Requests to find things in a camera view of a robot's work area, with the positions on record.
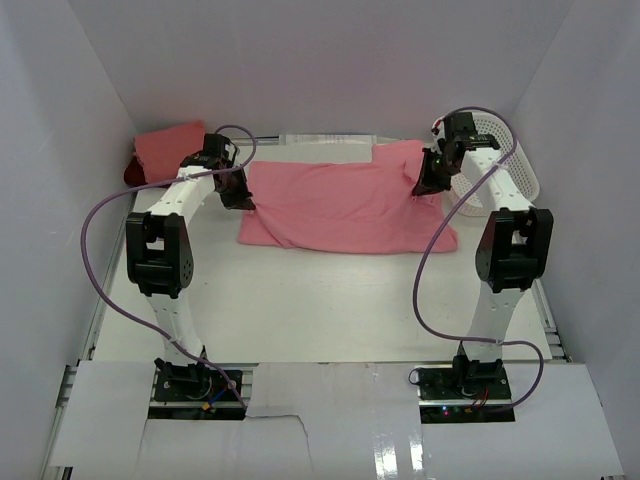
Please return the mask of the dark red folded t-shirt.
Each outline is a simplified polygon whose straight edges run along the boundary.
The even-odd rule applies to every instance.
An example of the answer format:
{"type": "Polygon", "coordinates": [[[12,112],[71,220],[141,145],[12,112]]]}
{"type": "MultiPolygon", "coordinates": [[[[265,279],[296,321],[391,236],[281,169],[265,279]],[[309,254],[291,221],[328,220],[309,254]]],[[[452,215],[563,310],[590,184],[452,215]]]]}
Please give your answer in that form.
{"type": "Polygon", "coordinates": [[[146,178],[143,167],[136,157],[132,157],[124,170],[123,180],[128,187],[138,187],[146,185],[146,178]]]}

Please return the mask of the white plastic basket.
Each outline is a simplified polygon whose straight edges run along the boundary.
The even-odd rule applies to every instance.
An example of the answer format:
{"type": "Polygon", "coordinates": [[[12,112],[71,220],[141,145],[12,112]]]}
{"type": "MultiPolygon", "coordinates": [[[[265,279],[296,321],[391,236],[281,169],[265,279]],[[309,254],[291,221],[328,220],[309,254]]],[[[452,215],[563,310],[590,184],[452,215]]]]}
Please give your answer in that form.
{"type": "Polygon", "coordinates": [[[462,171],[451,180],[447,196],[468,217],[485,217],[501,207],[526,210],[540,192],[538,180],[515,133],[496,112],[482,107],[454,111],[473,115],[475,130],[493,137],[499,148],[465,154],[462,171]]]}

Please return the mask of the coral folded t-shirt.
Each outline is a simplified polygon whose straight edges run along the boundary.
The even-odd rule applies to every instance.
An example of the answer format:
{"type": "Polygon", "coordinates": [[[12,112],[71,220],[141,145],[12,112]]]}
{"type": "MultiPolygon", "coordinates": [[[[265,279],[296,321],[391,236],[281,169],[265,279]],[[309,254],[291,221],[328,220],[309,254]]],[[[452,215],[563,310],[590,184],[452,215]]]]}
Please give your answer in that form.
{"type": "Polygon", "coordinates": [[[202,149],[204,135],[201,120],[137,135],[133,157],[143,167],[147,184],[175,178],[182,161],[202,149]]]}

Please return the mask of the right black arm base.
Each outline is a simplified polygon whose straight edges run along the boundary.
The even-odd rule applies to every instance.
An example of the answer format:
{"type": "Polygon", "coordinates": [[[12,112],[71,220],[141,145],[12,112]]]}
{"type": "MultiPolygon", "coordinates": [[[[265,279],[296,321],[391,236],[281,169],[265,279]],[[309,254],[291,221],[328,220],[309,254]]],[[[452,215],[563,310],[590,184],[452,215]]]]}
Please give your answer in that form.
{"type": "Polygon", "coordinates": [[[423,425],[513,423],[512,393],[502,371],[494,379],[460,384],[452,367],[417,366],[408,374],[417,389],[423,425]]]}

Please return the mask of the pink t-shirt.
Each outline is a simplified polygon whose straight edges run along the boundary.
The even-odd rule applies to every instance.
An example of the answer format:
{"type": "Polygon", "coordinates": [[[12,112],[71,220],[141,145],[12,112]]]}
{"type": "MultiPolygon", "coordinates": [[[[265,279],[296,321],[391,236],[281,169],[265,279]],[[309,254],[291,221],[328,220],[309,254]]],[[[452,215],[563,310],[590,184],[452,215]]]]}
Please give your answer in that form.
{"type": "Polygon", "coordinates": [[[375,145],[368,162],[259,161],[249,169],[255,210],[244,214],[244,245],[346,254],[454,252],[458,236],[438,195],[415,197],[423,144],[375,145]]]}

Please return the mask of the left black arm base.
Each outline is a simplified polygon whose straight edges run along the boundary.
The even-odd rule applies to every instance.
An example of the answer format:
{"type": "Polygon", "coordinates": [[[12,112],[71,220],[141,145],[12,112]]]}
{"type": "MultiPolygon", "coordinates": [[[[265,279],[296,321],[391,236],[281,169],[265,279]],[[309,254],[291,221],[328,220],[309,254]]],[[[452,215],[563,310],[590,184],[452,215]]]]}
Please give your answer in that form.
{"type": "Polygon", "coordinates": [[[229,378],[201,363],[174,365],[157,358],[148,418],[155,420],[241,421],[245,408],[232,391],[242,393],[248,373],[240,369],[225,369],[229,378]]]}

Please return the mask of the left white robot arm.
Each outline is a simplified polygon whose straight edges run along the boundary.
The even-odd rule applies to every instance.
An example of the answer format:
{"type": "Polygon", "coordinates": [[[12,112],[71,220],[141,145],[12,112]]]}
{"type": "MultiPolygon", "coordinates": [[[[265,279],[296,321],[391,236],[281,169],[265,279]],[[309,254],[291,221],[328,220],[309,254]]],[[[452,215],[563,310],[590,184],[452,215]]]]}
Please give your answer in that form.
{"type": "Polygon", "coordinates": [[[195,272],[188,226],[214,193],[227,209],[255,208],[242,169],[213,174],[188,166],[179,170],[156,203],[142,213],[130,214],[125,226],[128,278],[146,298],[163,331],[164,360],[185,366],[176,384],[191,399],[209,392],[212,377],[206,369],[190,364],[206,353],[186,294],[195,272]]]}

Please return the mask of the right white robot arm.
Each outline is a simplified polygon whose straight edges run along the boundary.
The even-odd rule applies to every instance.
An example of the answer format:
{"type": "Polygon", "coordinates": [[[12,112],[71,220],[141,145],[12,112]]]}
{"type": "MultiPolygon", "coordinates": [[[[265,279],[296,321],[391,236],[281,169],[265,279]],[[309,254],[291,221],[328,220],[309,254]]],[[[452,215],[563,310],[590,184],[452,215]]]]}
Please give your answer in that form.
{"type": "Polygon", "coordinates": [[[506,332],[524,293],[545,271],[554,218],[535,207],[504,171],[506,155],[487,140],[442,142],[437,152],[426,150],[421,190],[432,193],[464,174],[488,212],[475,253],[481,281],[471,327],[455,337],[451,385],[461,397],[472,399],[493,385],[502,385],[502,353],[506,332]]]}

